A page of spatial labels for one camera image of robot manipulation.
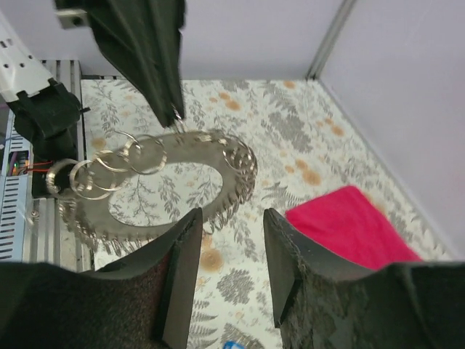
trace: metal rail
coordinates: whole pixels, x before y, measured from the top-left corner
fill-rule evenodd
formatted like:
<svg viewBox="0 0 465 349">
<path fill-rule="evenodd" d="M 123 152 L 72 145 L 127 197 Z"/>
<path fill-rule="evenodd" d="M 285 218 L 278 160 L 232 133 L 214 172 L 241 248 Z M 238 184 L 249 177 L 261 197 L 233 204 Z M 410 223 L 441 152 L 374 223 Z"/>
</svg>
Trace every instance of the metal rail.
<svg viewBox="0 0 465 349">
<path fill-rule="evenodd" d="M 78 61 L 47 60 L 43 64 L 68 91 L 81 99 Z M 33 161 L 31 144 L 16 133 L 14 119 L 10 113 L 7 127 L 7 139 L 10 140 L 5 144 L 0 177 L 0 261 L 48 262 L 72 271 L 88 270 L 91 268 L 91 253 L 62 223 L 56 200 L 32 198 L 32 173 L 6 176 L 12 151 L 29 151 L 30 162 Z M 78 156 L 79 160 L 85 158 L 82 120 L 78 123 Z"/>
</svg>

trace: folded red fabric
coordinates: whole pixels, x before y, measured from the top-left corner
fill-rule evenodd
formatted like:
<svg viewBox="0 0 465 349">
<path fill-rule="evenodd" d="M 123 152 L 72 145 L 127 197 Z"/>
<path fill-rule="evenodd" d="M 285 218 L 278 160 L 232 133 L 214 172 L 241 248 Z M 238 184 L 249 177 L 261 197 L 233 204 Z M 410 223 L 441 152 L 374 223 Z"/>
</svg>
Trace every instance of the folded red fabric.
<svg viewBox="0 0 465 349">
<path fill-rule="evenodd" d="M 386 217 L 351 185 L 288 210 L 286 218 L 313 241 L 366 268 L 421 260 Z"/>
</svg>

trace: leaf pattern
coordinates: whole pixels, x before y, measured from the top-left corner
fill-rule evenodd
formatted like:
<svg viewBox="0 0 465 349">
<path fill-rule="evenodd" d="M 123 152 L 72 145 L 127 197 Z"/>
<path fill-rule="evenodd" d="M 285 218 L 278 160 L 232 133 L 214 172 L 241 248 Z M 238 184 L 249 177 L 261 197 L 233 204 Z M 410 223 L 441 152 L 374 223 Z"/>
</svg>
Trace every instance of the leaf pattern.
<svg viewBox="0 0 465 349">
<path fill-rule="evenodd" d="M 115 131 L 161 135 L 144 97 L 126 80 L 82 81 L 88 156 L 121 147 Z M 447 260 L 443 245 L 335 103 L 314 81 L 185 81 L 188 129 L 222 129 L 256 154 L 259 173 L 252 200 L 228 226 L 205 233 L 190 326 L 189 349 L 217 349 L 226 339 L 281 348 L 274 328 L 262 215 L 284 213 L 343 185 L 356 185 L 425 259 Z M 173 222 L 205 206 L 222 178 L 200 164 L 171 164 L 153 176 L 134 177 L 110 200 L 112 215 L 127 224 Z M 100 250 L 96 268 L 117 257 Z"/>
</svg>

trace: blue object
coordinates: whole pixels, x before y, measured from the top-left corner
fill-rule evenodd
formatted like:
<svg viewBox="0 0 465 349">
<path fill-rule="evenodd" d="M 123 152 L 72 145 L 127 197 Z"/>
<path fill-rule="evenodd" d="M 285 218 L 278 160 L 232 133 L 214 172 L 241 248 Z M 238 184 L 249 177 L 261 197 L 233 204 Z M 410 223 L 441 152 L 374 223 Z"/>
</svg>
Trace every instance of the blue object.
<svg viewBox="0 0 465 349">
<path fill-rule="evenodd" d="M 236 342 L 229 341 L 225 343 L 223 349 L 246 349 L 246 347 L 243 347 L 242 345 L 239 345 Z"/>
</svg>

